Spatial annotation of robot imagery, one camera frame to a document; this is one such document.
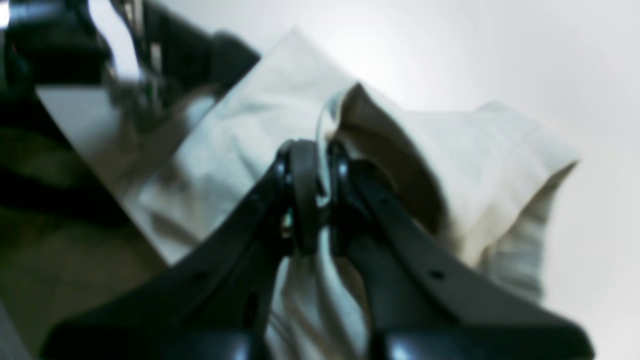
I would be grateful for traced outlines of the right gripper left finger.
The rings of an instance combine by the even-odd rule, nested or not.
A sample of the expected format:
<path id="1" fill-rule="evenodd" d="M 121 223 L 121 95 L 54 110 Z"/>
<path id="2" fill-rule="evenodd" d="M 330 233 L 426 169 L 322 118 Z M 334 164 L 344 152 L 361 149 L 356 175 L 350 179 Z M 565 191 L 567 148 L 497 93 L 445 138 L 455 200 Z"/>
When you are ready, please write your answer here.
<path id="1" fill-rule="evenodd" d="M 178 264 L 62 321 L 42 360 L 268 360 L 281 260 L 318 248 L 318 149 L 286 141 L 226 220 Z"/>

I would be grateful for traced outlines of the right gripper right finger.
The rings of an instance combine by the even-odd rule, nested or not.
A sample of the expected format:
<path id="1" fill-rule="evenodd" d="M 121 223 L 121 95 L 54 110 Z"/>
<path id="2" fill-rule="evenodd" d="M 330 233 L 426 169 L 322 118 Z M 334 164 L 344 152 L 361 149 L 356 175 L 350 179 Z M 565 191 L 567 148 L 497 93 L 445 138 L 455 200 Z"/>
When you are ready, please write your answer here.
<path id="1" fill-rule="evenodd" d="M 367 161 L 338 142 L 330 166 L 331 252 L 362 278 L 370 360 L 592 360 L 573 321 L 462 264 L 423 230 Z"/>

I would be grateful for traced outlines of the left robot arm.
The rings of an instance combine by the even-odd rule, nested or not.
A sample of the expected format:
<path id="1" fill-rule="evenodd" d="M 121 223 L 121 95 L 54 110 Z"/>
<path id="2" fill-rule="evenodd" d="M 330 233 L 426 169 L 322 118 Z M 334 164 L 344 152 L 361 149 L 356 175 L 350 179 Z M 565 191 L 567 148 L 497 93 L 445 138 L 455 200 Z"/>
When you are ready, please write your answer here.
<path id="1" fill-rule="evenodd" d="M 221 98 L 259 61 L 224 30 L 206 34 L 155 0 L 3 0 L 1 109 L 39 85 L 101 85 L 121 118 L 151 133 L 188 94 Z"/>

